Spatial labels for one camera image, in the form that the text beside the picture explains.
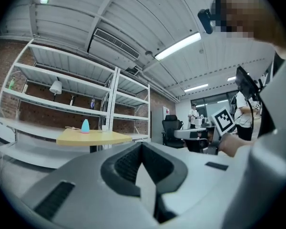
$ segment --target blue cone-shaped object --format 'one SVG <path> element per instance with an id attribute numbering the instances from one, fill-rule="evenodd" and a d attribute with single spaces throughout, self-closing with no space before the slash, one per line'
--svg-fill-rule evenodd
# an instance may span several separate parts
<path id="1" fill-rule="evenodd" d="M 84 122 L 82 123 L 81 133 L 89 133 L 89 132 L 90 132 L 89 122 L 87 119 L 85 119 Z"/>

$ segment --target white t-shirt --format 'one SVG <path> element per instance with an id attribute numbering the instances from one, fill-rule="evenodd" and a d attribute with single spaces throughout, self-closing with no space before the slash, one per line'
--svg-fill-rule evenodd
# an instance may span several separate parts
<path id="1" fill-rule="evenodd" d="M 255 102 L 253 101 L 252 98 L 249 99 L 250 104 L 254 108 Z M 248 106 L 247 101 L 245 100 L 245 96 L 241 93 L 238 92 L 236 96 L 236 104 L 237 104 L 237 110 L 235 112 L 234 116 L 234 122 L 236 125 L 240 125 L 241 127 L 244 128 L 250 128 L 251 123 L 252 123 L 252 115 L 251 113 L 243 114 L 239 108 Z"/>
<path id="2" fill-rule="evenodd" d="M 199 116 L 198 111 L 197 111 L 197 110 L 194 110 L 194 109 L 191 109 L 191 110 L 190 110 L 189 115 L 193 115 L 193 116 L 196 116 L 196 117 Z M 194 120 L 195 120 L 195 118 L 193 118 L 193 120 L 191 121 L 191 124 L 193 124 L 193 125 L 195 124 L 195 123 L 194 123 Z"/>

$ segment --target yellow table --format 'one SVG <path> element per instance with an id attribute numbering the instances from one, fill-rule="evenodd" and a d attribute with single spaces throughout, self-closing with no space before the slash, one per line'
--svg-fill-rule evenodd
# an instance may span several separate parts
<path id="1" fill-rule="evenodd" d="M 92 153 L 97 151 L 97 145 L 125 143 L 132 140 L 131 136 L 113 131 L 90 130 L 90 133 L 83 134 L 80 130 L 68 128 L 56 139 L 56 143 L 65 146 L 90 146 Z"/>

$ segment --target black chair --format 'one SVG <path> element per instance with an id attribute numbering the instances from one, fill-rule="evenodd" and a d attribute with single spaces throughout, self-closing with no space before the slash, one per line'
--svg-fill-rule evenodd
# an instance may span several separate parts
<path id="1" fill-rule="evenodd" d="M 183 126 L 183 122 L 177 119 L 175 115 L 167 115 L 165 120 L 162 121 L 164 132 L 163 134 L 163 145 L 183 148 L 184 143 L 181 139 L 174 137 L 174 131 L 180 130 Z"/>

